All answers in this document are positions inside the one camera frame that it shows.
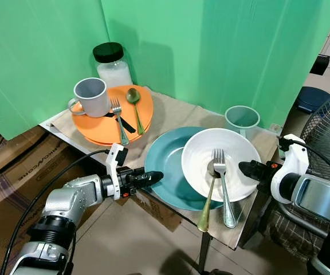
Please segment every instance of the white bowl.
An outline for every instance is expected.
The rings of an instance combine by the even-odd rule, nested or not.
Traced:
[[[244,176],[239,169],[239,162],[261,161],[257,150],[243,136],[231,130],[212,128],[196,133],[186,143],[182,153],[182,170],[185,178],[195,191],[207,197],[212,183],[212,176],[207,172],[207,165],[213,159],[213,149],[223,149],[226,157],[227,194],[231,202],[249,196],[258,182]],[[212,200],[223,201],[221,179],[215,180]]]

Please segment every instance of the spoon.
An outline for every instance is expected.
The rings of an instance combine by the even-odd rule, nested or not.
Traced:
[[[126,95],[127,101],[135,106],[136,110],[136,116],[137,116],[137,128],[138,128],[138,134],[143,135],[144,129],[140,120],[140,116],[138,115],[137,106],[136,103],[141,99],[140,93],[135,89],[131,88],[128,90]]]
[[[197,223],[197,227],[199,231],[207,232],[209,229],[209,219],[210,219],[210,205],[211,205],[211,197],[213,192],[213,185],[215,183],[215,179],[220,178],[220,174],[217,173],[213,169],[213,160],[211,160],[207,165],[207,171],[212,176],[212,183],[209,191],[209,196],[207,197],[205,206],[203,207],[201,217],[199,218],[199,221]]]

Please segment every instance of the jar lid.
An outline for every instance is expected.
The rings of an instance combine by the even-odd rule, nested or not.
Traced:
[[[120,60],[123,56],[123,47],[116,42],[107,42],[96,46],[92,53],[97,62],[110,63]]]

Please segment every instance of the orange tray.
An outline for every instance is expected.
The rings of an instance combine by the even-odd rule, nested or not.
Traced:
[[[136,129],[136,132],[134,133],[129,133],[125,129],[129,141],[133,141],[140,138],[141,136],[137,133],[137,118],[135,107],[125,98],[127,91],[130,88],[136,88],[141,95],[141,99],[137,103],[137,110],[142,125],[146,129],[145,131],[147,131],[147,128],[149,128],[148,126],[150,125],[152,115],[154,113],[154,104],[152,103],[150,91],[141,86],[127,85],[108,89],[109,97],[117,97],[120,102],[122,108],[120,117],[126,120],[126,122],[134,129]],[[73,110],[82,111],[81,104],[77,103],[73,107]],[[89,117],[87,115],[77,116],[72,114],[72,119],[78,131],[83,134],[89,141],[108,146],[113,143],[120,144],[119,123],[115,120],[116,116]]]

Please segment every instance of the green backdrop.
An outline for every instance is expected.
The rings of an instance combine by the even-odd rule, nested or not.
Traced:
[[[66,108],[108,39],[140,85],[282,125],[329,30],[330,0],[0,0],[0,133]]]

